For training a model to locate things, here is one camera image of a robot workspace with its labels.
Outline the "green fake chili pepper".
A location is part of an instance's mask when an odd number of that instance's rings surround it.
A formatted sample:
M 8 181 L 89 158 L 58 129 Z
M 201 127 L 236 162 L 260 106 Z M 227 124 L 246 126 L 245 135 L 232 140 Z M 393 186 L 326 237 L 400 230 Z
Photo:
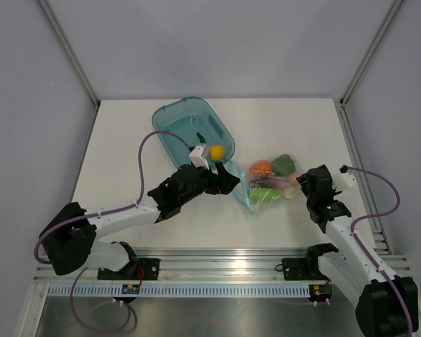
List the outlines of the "green fake chili pepper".
M 196 136 L 198 138 L 199 144 L 206 144 L 206 139 L 199 133 L 196 133 Z

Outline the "clear zip top bag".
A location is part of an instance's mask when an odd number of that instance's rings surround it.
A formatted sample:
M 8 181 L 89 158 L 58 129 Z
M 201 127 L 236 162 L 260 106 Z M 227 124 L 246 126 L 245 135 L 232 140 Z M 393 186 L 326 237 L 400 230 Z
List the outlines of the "clear zip top bag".
M 248 166 L 230 161 L 227 170 L 240 179 L 232 195 L 249 214 L 301 195 L 297 178 L 302 169 L 291 154 L 259 159 Z

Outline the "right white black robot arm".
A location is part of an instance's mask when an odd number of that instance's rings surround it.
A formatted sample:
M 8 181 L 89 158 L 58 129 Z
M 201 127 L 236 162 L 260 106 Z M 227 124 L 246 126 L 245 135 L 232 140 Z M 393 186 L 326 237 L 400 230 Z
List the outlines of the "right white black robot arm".
M 419 329 L 418 289 L 412 277 L 401 277 L 368 244 L 345 204 L 336 199 L 353 185 L 352 167 L 331 175 L 321 165 L 298 177 L 309 217 L 330 239 L 307 249 L 305 272 L 332 281 L 355 309 L 365 336 L 412 336 Z

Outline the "yellow fake fruit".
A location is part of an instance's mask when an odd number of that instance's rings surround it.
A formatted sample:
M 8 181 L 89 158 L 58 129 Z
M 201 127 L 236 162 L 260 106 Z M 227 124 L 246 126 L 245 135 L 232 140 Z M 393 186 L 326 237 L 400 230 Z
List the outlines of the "yellow fake fruit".
M 211 161 L 220 161 L 226 155 L 225 148 L 222 145 L 213 145 L 209 150 L 209 158 Z

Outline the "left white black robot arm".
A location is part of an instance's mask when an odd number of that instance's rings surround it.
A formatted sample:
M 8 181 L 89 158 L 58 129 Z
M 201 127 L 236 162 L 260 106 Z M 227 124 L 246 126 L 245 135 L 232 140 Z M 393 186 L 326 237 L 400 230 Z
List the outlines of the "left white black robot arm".
M 122 279 L 138 270 L 138 257 L 126 242 L 103 242 L 108 235 L 139 225 L 151 225 L 176 216 L 181 208 L 206 193 L 228 195 L 239 184 L 222 163 L 212 172 L 192 164 L 182 165 L 171 177 L 150 190 L 140 201 L 114 209 L 85 209 L 78 202 L 65 205 L 43 229 L 34 257 L 51 265 L 58 276 L 85 267 L 103 268 Z

